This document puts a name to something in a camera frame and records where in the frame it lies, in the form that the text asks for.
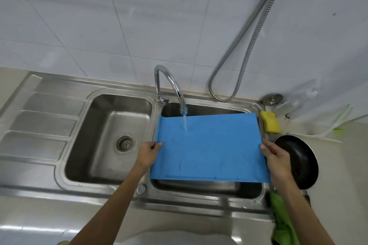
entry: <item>running water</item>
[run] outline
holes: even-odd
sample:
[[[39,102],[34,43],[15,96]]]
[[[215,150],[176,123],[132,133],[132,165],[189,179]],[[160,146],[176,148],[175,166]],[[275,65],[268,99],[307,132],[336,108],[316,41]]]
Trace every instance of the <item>running water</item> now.
[[[183,115],[183,118],[184,118],[184,129],[186,131],[186,115]]]

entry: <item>faucet spout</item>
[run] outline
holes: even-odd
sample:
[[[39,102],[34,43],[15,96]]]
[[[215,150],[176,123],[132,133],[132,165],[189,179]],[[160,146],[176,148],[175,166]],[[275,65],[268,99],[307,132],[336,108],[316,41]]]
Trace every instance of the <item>faucet spout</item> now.
[[[156,83],[156,103],[167,103],[168,99],[163,97],[161,94],[161,89],[160,89],[160,73],[162,72],[168,79],[168,81],[170,82],[172,88],[175,90],[175,93],[177,94],[177,97],[179,99],[179,103],[180,103],[180,113],[182,115],[187,115],[188,114],[188,109],[186,107],[186,103],[184,100],[184,96],[182,95],[182,91],[177,83],[177,81],[174,79],[172,73],[170,73],[170,71],[162,66],[162,65],[157,65],[154,68],[154,81]]]

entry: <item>hand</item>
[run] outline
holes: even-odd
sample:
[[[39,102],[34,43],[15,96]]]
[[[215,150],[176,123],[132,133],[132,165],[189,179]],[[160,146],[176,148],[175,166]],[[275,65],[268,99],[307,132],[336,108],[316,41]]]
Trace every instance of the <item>hand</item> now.
[[[154,145],[154,141],[145,142],[141,145],[138,151],[138,156],[134,167],[141,171],[142,175],[154,164],[157,158],[157,153],[162,147],[162,142]]]
[[[271,182],[277,190],[281,190],[289,183],[295,183],[292,177],[290,154],[273,142],[262,139],[260,150],[267,158],[267,166],[271,175]]]

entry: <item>yellow sponge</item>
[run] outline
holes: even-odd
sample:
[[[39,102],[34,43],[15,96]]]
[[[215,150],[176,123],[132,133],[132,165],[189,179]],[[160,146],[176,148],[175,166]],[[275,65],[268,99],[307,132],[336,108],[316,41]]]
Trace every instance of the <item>yellow sponge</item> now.
[[[269,133],[281,133],[280,124],[273,112],[260,112],[260,117],[264,122],[264,130]]]

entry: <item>drain strainer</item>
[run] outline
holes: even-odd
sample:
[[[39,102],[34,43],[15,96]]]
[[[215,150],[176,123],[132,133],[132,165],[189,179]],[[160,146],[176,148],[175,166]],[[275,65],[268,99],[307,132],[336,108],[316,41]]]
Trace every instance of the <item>drain strainer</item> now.
[[[116,148],[120,152],[127,152],[133,146],[133,139],[130,136],[121,136],[116,142]]]

